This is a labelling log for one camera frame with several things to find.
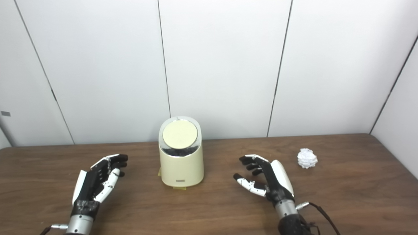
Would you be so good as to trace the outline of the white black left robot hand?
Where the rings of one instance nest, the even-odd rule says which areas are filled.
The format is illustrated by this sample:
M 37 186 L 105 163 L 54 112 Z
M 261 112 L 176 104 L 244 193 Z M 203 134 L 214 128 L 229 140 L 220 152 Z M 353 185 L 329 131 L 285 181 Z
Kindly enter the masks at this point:
M 96 218 L 100 205 L 110 195 L 119 178 L 124 177 L 122 168 L 127 166 L 128 155 L 113 154 L 101 158 L 90 167 L 81 170 L 72 197 L 74 215 Z

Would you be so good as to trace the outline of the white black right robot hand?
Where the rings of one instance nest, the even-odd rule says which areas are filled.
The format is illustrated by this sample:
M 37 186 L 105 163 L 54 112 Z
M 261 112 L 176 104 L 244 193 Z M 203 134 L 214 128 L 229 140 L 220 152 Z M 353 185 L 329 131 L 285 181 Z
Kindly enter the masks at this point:
M 247 154 L 239 158 L 242 165 L 246 166 L 252 175 L 264 174 L 266 183 L 262 184 L 254 180 L 247 180 L 240 174 L 234 174 L 234 179 L 246 190 L 258 196 L 265 197 L 269 202 L 277 204 L 290 200 L 295 202 L 294 191 L 283 165 L 274 160 L 267 159 L 257 154 Z

